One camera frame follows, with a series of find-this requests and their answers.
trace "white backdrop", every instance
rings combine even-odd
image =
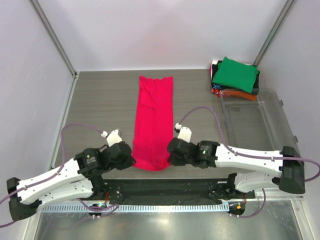
[[[77,71],[252,63],[285,0],[39,0]]]
[[[301,155],[320,162],[319,0],[298,0],[259,65],[260,87],[276,90]],[[306,177],[317,167],[306,163]],[[305,198],[320,239],[320,179],[305,184]]]
[[[0,199],[6,181],[48,170],[72,76],[29,1],[0,0]],[[0,225],[11,222],[8,201]],[[26,221],[0,229],[21,240]]]

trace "pink fabric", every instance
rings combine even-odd
[[[132,157],[134,167],[159,171],[170,166],[168,143],[174,137],[173,77],[140,76]]]

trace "gray wood tabletop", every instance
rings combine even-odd
[[[122,139],[132,147],[139,93],[139,76],[164,78],[173,76],[173,114],[177,123],[189,110],[198,106],[213,107],[221,125],[223,112],[220,99],[210,91],[210,74],[206,69],[183,70],[129,70],[81,72],[73,93],[66,124],[84,123],[110,132],[120,129]],[[192,130],[191,141],[220,142],[218,128],[212,114],[199,109],[184,122]],[[65,132],[66,159],[69,160],[86,148],[98,148],[105,140],[95,131],[74,126]],[[55,166],[62,162],[59,150]],[[155,178],[225,178],[230,173],[247,173],[237,168],[207,168],[170,166],[162,171],[145,171],[130,167],[103,174],[105,179]]]

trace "transparent plastic container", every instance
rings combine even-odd
[[[220,94],[225,127],[231,146],[261,151],[290,146],[298,151],[282,102],[272,89],[260,89],[256,100],[232,96],[236,89]]]

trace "green folded fabric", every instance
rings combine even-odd
[[[214,75],[212,82],[251,94],[258,73],[256,66],[246,65],[225,57],[218,64],[218,71]]]

